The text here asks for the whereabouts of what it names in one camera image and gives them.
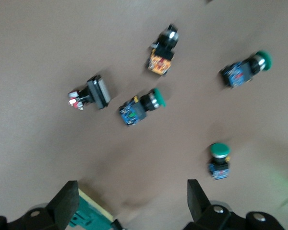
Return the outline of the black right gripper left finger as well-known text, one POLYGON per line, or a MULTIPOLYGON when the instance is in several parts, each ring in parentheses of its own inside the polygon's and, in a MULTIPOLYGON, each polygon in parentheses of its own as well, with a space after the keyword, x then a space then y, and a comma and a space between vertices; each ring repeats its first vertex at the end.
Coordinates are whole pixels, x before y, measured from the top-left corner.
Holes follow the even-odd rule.
POLYGON ((68 181, 44 208, 6 224, 8 230, 64 230, 79 206, 78 182, 68 181))

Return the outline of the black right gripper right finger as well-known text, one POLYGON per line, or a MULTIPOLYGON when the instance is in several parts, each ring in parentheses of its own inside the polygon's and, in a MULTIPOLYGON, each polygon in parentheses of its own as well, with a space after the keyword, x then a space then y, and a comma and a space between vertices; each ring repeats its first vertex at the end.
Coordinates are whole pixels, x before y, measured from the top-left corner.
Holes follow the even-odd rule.
POLYGON ((223 205, 213 205, 196 179, 187 181, 187 203, 193 221, 184 230, 246 229, 246 220, 223 205))

